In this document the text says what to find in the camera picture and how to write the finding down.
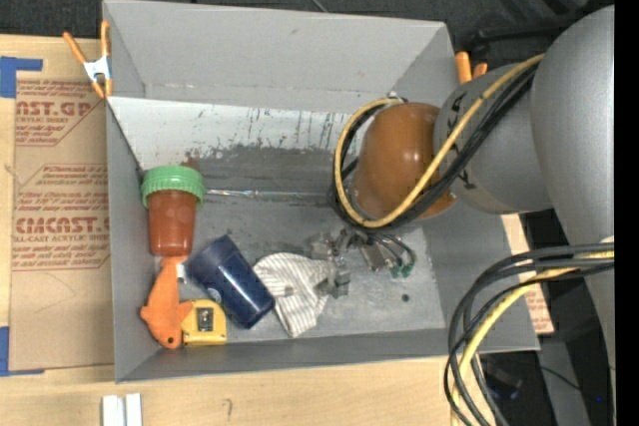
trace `orange toy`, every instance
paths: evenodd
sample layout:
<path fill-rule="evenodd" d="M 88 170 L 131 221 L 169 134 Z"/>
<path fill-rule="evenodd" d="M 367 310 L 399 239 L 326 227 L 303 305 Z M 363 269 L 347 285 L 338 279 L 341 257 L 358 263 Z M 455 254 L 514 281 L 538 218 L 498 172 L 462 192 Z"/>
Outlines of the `orange toy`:
<path fill-rule="evenodd" d="M 182 345 L 182 321 L 193 308 L 189 300 L 180 302 L 178 290 L 177 265 L 185 259 L 185 256 L 162 258 L 162 270 L 149 293 L 147 305 L 140 310 L 151 334 L 165 348 Z"/>

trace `yellow tape measure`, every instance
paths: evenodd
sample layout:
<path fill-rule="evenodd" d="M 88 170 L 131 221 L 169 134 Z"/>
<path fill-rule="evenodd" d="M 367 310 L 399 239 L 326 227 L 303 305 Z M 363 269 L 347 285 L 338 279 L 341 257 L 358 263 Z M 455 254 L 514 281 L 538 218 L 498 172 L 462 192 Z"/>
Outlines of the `yellow tape measure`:
<path fill-rule="evenodd" d="M 191 300 L 193 309 L 182 322 L 184 346 L 219 345 L 227 342 L 227 317 L 217 302 Z"/>

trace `plastic jar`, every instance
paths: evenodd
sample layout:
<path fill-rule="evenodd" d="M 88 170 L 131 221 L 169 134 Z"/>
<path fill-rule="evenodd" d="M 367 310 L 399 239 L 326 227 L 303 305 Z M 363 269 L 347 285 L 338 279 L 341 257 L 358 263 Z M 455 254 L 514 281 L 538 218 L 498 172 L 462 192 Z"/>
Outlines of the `plastic jar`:
<path fill-rule="evenodd" d="M 205 194 L 202 175 L 185 166 L 160 166 L 142 181 L 142 204 L 149 210 L 149 250 L 154 255 L 189 255 L 196 208 Z"/>

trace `cardboard sheet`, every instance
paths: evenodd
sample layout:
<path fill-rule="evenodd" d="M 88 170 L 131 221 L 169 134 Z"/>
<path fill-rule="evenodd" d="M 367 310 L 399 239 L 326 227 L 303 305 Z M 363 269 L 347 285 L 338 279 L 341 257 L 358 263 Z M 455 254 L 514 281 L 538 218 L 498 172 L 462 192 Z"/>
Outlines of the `cardboard sheet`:
<path fill-rule="evenodd" d="M 96 58 L 97 41 L 79 43 Z M 3 169 L 13 181 L 9 368 L 110 363 L 105 103 L 62 38 L 0 36 L 0 55 L 43 64 L 17 73 L 14 163 Z"/>

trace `gray bin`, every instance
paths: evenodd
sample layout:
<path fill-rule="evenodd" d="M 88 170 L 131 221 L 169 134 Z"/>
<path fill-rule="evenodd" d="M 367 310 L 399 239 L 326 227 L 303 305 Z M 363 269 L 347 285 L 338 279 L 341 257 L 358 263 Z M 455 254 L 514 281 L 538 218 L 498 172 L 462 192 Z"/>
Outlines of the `gray bin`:
<path fill-rule="evenodd" d="M 401 233 L 417 250 L 408 279 L 372 273 L 350 252 L 349 295 L 330 298 L 317 327 L 296 339 L 272 313 L 250 330 L 230 324 L 225 346 L 172 351 L 139 317 L 156 271 L 141 172 L 200 159 L 210 193 L 193 254 L 223 234 L 250 262 L 309 254 L 311 238 L 342 227 L 325 193 L 348 117 L 389 92 L 441 106 L 456 87 L 444 24 L 129 0 L 105 0 L 104 17 L 115 82 L 107 140 L 116 381 L 447 352 L 456 302 L 510 254 L 500 217 L 460 202 Z M 482 349 L 534 348 L 517 304 Z"/>

